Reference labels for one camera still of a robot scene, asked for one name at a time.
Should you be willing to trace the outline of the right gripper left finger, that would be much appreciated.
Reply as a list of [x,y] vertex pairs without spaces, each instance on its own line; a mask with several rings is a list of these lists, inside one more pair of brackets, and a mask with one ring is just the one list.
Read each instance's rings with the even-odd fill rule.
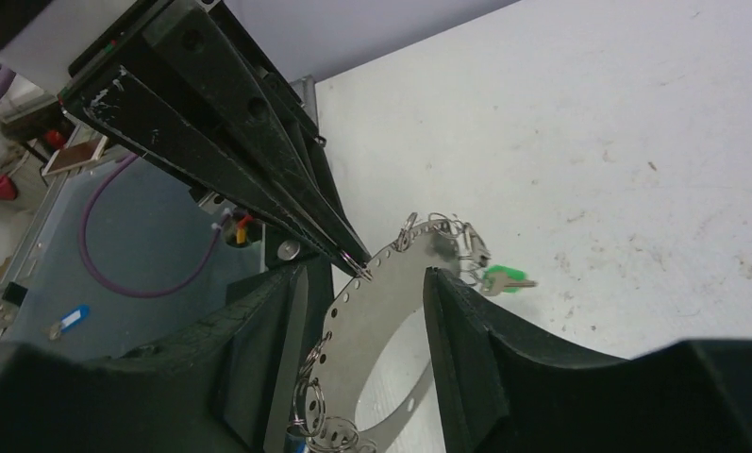
[[285,452],[320,262],[245,279],[230,303],[118,358],[0,344],[0,452]]

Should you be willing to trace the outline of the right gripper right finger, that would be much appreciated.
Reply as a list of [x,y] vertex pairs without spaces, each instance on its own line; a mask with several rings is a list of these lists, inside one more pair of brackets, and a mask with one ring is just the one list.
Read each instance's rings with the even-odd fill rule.
[[423,303],[450,452],[752,452],[752,340],[688,339],[625,360],[436,267]]

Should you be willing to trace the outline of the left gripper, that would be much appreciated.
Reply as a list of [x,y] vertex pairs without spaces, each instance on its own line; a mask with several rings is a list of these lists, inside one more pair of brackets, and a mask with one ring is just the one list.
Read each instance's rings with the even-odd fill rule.
[[321,164],[300,97],[227,6],[139,1],[70,66],[63,106],[350,276],[371,255]]

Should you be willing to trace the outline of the green tagged key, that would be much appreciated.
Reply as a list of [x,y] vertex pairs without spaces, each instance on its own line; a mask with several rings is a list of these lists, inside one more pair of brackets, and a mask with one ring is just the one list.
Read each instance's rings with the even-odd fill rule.
[[516,293],[522,289],[534,288],[538,282],[530,279],[524,271],[503,265],[488,268],[482,276],[480,293],[492,297],[503,293]]

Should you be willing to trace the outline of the metal key ring plate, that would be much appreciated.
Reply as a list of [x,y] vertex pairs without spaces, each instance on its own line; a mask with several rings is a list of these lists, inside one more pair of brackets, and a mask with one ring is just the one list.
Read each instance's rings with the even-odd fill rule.
[[323,334],[299,371],[290,434],[307,452],[385,452],[433,384],[430,363],[408,394],[370,428],[356,422],[359,398],[394,334],[423,307],[426,268],[476,277],[490,252],[457,216],[413,213],[379,250],[364,277],[351,279],[326,312]]

